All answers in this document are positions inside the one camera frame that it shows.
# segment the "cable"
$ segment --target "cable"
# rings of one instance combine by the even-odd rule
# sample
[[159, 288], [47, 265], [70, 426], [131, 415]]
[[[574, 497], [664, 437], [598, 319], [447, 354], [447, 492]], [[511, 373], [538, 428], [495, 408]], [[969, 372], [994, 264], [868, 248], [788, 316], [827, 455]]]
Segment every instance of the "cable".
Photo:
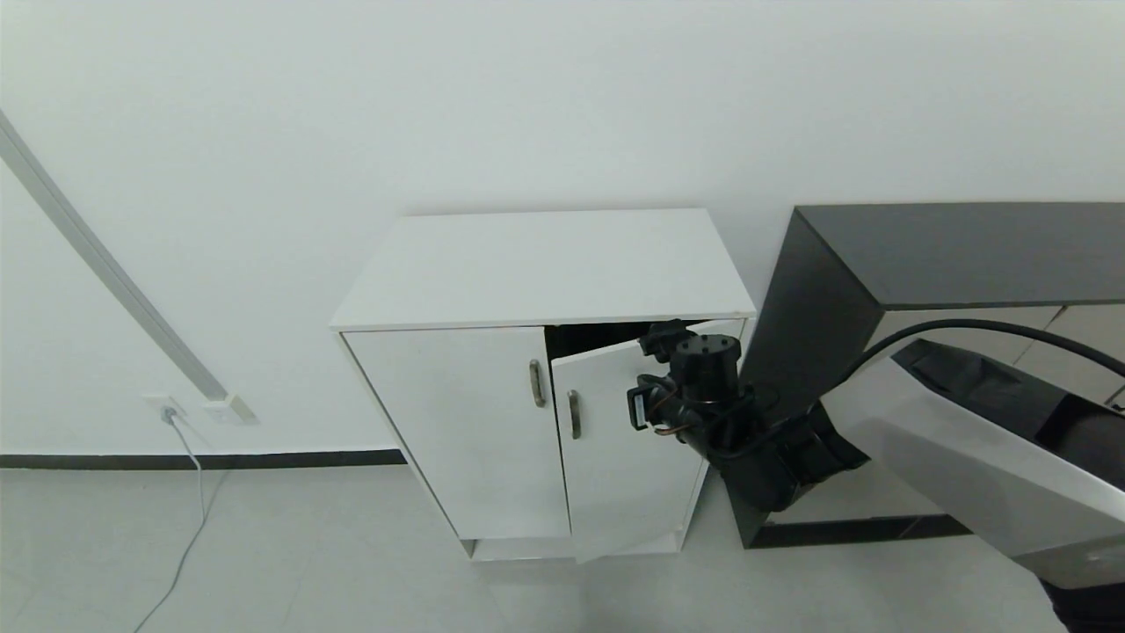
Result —
[[918, 333], [925, 333], [928, 331], [940, 331], [946, 328], [966, 328], [970, 331], [991, 331], [994, 333], [1005, 333], [1009, 335], [1015, 335], [1017, 337], [1024, 337], [1047, 345], [1065, 350], [1071, 354], [1076, 354], [1098, 365], [1101, 365], [1106, 370], [1117, 374], [1118, 377], [1125, 378], [1125, 363], [1109, 356], [1104, 352], [1098, 352], [1092, 347], [1082, 345], [1078, 342], [1070, 341], [1059, 335], [1051, 333], [1045, 333], [1043, 331], [1036, 331], [1035, 328], [1028, 328], [1026, 326], [1017, 326], [1015, 324], [1004, 324], [1001, 322], [989, 322], [987, 319], [940, 319], [937, 322], [927, 322], [925, 324], [919, 324], [917, 326], [910, 326], [904, 331], [899, 331], [893, 335], [884, 338], [883, 341], [871, 346], [866, 352], [864, 352], [860, 359], [852, 363], [848, 369], [840, 377], [840, 380], [836, 382], [837, 386], [844, 381], [852, 378], [852, 374], [858, 372], [868, 361], [878, 356], [881, 352], [888, 347], [894, 345], [896, 343], [917, 335]]
[[191, 458], [191, 463], [196, 465], [196, 473], [199, 476], [199, 528], [196, 530], [196, 533], [191, 536], [191, 541], [188, 542], [187, 549], [183, 550], [183, 555], [180, 557], [180, 564], [176, 567], [176, 576], [172, 577], [172, 584], [168, 587], [168, 591], [164, 593], [164, 597], [156, 603], [156, 606], [152, 607], [148, 615], [144, 616], [141, 624], [137, 624], [137, 627], [133, 630], [133, 633], [140, 633], [141, 630], [144, 629], [145, 623], [148, 622], [148, 618], [152, 617], [152, 614], [156, 613], [156, 609], [163, 606], [164, 602], [168, 600], [168, 597], [172, 595], [172, 590], [176, 589], [176, 585], [180, 581], [180, 572], [183, 571], [183, 563], [188, 560], [188, 553], [191, 551], [191, 546], [196, 544], [196, 540], [199, 539], [199, 534], [204, 531], [204, 526], [207, 525], [207, 516], [210, 515], [207, 510], [206, 504], [204, 503], [204, 469], [199, 465], [199, 460], [196, 459], [196, 454], [191, 452], [191, 447], [188, 446], [188, 441], [183, 440], [183, 434], [180, 433], [179, 427], [176, 426], [176, 410], [171, 407], [165, 407], [160, 413], [160, 419], [164, 421], [172, 427], [172, 431], [174, 431], [176, 435], [179, 436], [180, 444], [183, 445], [183, 450], [188, 452], [188, 458]]

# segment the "power cord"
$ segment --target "power cord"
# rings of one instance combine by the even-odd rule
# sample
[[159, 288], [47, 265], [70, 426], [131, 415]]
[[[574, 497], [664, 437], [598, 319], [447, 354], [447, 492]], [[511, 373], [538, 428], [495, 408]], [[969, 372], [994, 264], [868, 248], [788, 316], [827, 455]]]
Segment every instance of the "power cord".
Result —
[[168, 597], [172, 595], [172, 590], [176, 589], [176, 585], [180, 581], [180, 572], [183, 571], [183, 563], [188, 560], [188, 553], [191, 552], [191, 546], [196, 544], [196, 540], [199, 539], [199, 534], [204, 531], [204, 526], [207, 525], [207, 516], [210, 515], [210, 512], [207, 509], [207, 505], [204, 503], [204, 469], [199, 465], [199, 460], [196, 459], [196, 454], [191, 452], [191, 447], [188, 446], [188, 441], [183, 438], [183, 434], [180, 433], [180, 428], [176, 426], [176, 409], [172, 409], [171, 407], [164, 407], [161, 409], [160, 419], [168, 426], [172, 427], [172, 431], [176, 432], [176, 435], [180, 438], [180, 444], [182, 444], [183, 450], [188, 452], [188, 458], [190, 458], [191, 463], [196, 465], [196, 473], [199, 476], [199, 528], [196, 530], [196, 533], [191, 536], [191, 541], [188, 542], [187, 549], [183, 550], [183, 555], [180, 557], [180, 564], [176, 567], [176, 576], [172, 577], [172, 584], [168, 587], [168, 591], [164, 593], [164, 597], [156, 603], [156, 606], [152, 607], [148, 615], [144, 616], [141, 624], [137, 624], [137, 627], [133, 630], [133, 633], [140, 633], [141, 630], [144, 629], [145, 623], [148, 622], [148, 618], [152, 617], [152, 615], [156, 613], [156, 609], [163, 606], [164, 602], [168, 600]]

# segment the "white cabinet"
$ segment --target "white cabinet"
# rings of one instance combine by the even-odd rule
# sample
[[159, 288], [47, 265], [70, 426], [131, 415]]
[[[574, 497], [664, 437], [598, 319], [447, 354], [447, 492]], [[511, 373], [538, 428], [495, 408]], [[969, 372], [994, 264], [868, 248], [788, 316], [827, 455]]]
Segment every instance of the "white cabinet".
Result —
[[474, 560], [583, 561], [677, 551], [705, 473], [630, 426], [637, 337], [755, 314], [705, 210], [487, 214], [400, 219], [332, 327]]

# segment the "metal handle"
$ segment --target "metal handle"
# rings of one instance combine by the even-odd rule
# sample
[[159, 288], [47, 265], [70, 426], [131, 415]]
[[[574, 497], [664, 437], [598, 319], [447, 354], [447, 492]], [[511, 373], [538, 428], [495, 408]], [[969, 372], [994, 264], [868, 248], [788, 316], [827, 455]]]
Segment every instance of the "metal handle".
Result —
[[570, 401], [570, 438], [582, 437], [582, 417], [578, 414], [578, 392], [570, 390], [566, 392], [566, 399]]
[[543, 397], [543, 380], [539, 371], [539, 361], [529, 363], [528, 372], [531, 373], [531, 398], [536, 400], [536, 407], [540, 409], [547, 407], [547, 399]]

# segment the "electrical outlet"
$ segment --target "electrical outlet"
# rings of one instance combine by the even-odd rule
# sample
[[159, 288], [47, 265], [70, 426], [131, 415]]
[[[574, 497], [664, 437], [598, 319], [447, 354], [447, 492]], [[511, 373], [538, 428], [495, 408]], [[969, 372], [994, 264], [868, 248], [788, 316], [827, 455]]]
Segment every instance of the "electrical outlet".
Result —
[[249, 427], [260, 424], [250, 407], [233, 394], [226, 400], [205, 404], [204, 412], [219, 425]]
[[180, 404], [177, 403], [171, 396], [168, 396], [166, 394], [153, 394], [148, 396], [142, 396], [141, 400], [144, 400], [150, 407], [155, 409], [158, 413], [163, 413], [165, 407], [171, 407], [172, 409], [176, 410], [177, 418], [180, 418], [182, 421], [188, 417], [188, 415], [183, 412], [183, 408], [180, 407]]

